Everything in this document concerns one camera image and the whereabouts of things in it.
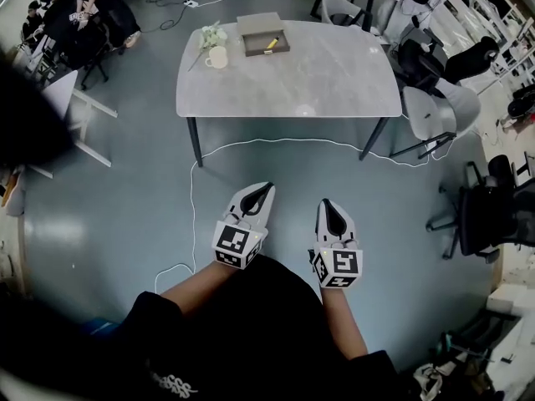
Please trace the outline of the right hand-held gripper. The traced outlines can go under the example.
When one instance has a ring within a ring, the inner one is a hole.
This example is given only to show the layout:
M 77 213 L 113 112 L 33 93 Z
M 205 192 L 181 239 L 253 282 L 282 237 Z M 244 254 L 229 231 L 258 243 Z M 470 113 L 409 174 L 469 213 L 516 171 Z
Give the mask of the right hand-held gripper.
M 355 240 L 354 221 L 340 205 L 324 198 L 317 209 L 316 242 L 310 259 L 318 283 L 323 289 L 347 289 L 362 276 L 363 252 Z

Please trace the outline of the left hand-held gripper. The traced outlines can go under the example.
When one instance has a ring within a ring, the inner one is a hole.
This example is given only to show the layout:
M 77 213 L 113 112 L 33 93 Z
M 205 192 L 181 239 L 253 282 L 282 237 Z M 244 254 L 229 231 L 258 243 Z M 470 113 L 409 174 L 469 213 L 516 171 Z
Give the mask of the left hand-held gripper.
M 252 262 L 268 236 L 275 193 L 272 182 L 260 182 L 232 197 L 212 239 L 216 261 L 241 270 Z

